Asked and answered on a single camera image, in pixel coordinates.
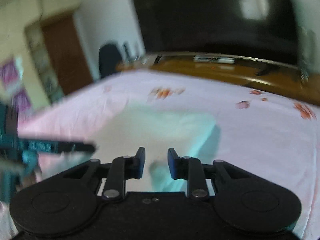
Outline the curved black television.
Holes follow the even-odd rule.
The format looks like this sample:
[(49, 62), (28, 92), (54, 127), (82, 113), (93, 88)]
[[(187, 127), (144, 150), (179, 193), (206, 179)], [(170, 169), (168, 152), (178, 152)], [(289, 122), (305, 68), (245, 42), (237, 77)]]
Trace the curved black television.
[(133, 0), (146, 52), (222, 54), (295, 66), (291, 0)]

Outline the wooden tv cabinet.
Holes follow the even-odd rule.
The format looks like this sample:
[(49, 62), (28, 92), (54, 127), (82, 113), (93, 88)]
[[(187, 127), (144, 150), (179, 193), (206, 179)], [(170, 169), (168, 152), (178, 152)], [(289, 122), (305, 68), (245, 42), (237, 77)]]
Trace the wooden tv cabinet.
[(305, 84), (301, 82), (299, 70), (283, 66), (279, 66), (280, 70), (268, 75), (255, 76), (255, 73), (266, 65), (274, 64), (249, 60), (236, 60), (234, 64), (202, 63), (194, 62), (190, 55), (163, 55), (157, 56), (150, 65), (119, 63), (117, 71), (148, 69), (201, 77), (262, 90), (319, 106), (319, 74), (313, 74)]

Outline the black remote control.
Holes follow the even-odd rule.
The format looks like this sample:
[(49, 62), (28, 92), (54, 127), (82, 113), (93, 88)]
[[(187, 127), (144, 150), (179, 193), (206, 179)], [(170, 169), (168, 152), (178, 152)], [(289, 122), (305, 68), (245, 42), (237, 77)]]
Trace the black remote control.
[(265, 76), (268, 75), (272, 72), (276, 72), (280, 70), (279, 66), (274, 66), (274, 65), (266, 65), (265, 67), (261, 68), (259, 71), (255, 73), (255, 76)]

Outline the left glass table lamp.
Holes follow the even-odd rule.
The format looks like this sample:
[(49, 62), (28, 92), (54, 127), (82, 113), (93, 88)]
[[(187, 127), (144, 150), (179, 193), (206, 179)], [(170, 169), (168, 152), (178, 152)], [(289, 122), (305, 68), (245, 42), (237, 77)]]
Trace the left glass table lamp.
[(134, 43), (133, 47), (130, 47), (129, 42), (125, 41), (123, 42), (121, 47), (124, 52), (126, 63), (128, 64), (143, 63), (144, 61), (143, 54), (141, 53), (139, 44), (137, 42)]

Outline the black office chair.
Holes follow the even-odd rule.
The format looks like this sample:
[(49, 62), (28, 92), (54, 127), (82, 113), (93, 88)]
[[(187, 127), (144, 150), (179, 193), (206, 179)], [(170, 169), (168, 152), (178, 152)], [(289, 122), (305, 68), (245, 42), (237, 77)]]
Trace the black office chair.
[(117, 65), (123, 60), (118, 47), (113, 43), (103, 45), (99, 49), (99, 73), (103, 79), (117, 72)]

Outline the white sock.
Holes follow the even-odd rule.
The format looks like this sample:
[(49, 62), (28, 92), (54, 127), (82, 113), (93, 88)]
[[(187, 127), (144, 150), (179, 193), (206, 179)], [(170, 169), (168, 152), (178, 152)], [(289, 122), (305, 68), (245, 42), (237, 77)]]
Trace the white sock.
[(94, 158), (110, 163), (134, 156), (145, 148), (145, 165), (140, 180), (130, 179), (127, 191), (178, 192), (187, 190), (183, 179), (173, 180), (167, 161), (168, 149), (180, 157), (211, 163), (216, 155), (220, 128), (212, 115), (186, 111), (160, 111), (146, 106), (126, 107), (91, 139), (97, 144)]

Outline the brown wooden door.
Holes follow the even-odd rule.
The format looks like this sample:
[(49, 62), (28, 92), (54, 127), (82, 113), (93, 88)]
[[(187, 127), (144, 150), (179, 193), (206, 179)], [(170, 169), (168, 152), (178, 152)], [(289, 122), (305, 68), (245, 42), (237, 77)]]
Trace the brown wooden door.
[(41, 26), (50, 62), (65, 95), (93, 83), (73, 16)]

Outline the silver set-top box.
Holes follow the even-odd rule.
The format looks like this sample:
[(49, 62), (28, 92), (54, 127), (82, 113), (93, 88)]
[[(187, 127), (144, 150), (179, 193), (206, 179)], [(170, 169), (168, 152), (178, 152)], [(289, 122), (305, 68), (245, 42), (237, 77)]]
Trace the silver set-top box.
[(196, 55), (193, 57), (194, 62), (202, 63), (223, 63), (223, 64), (234, 64), (235, 59), (231, 57), (210, 57), (204, 55)]

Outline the pink floral bed sheet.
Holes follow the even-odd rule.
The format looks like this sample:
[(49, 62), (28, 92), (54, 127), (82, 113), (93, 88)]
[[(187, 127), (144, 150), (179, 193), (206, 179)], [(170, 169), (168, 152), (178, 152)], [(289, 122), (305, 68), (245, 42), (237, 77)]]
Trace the pink floral bed sheet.
[[(213, 161), (245, 178), (207, 179), (209, 197), (199, 200), (187, 190), (127, 189), (124, 199), (105, 200), (102, 186), (94, 195), (63, 178), (96, 159), (92, 135), (131, 106), (212, 115), (220, 128)], [(58, 150), (59, 142), (84, 142), (95, 152), (39, 152), (31, 182), (1, 201), (1, 239), (319, 239), (316, 106), (217, 81), (126, 72), (20, 122), (17, 135), (57, 141)]]

